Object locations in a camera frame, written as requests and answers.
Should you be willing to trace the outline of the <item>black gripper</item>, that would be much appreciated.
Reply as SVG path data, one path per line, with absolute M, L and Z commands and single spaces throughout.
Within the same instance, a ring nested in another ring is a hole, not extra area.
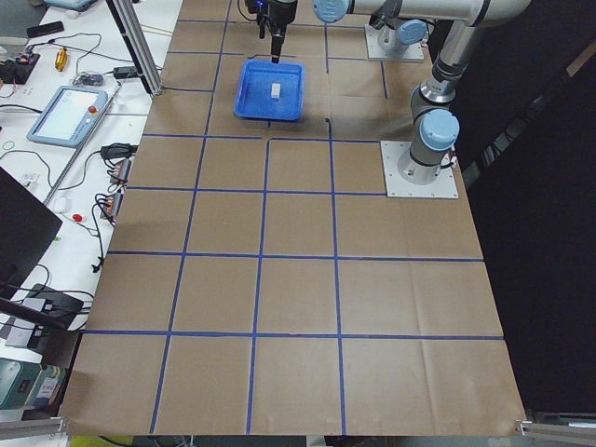
M 287 26 L 294 22 L 297 11 L 297 0 L 268 0 L 268 29 L 273 36 L 271 42 L 271 62 L 279 63 L 283 48 L 283 38 Z

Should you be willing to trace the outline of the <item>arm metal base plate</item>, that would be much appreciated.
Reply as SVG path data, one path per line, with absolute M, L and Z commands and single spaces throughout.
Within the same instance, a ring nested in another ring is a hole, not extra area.
M 411 157 L 411 142 L 380 141 L 386 196 L 406 199 L 458 199 L 454 163 L 446 154 L 425 167 Z
M 422 62 L 425 58 L 421 41 L 427 33 L 423 22 L 414 20 L 396 29 L 376 30 L 364 27 L 368 59 L 371 61 Z

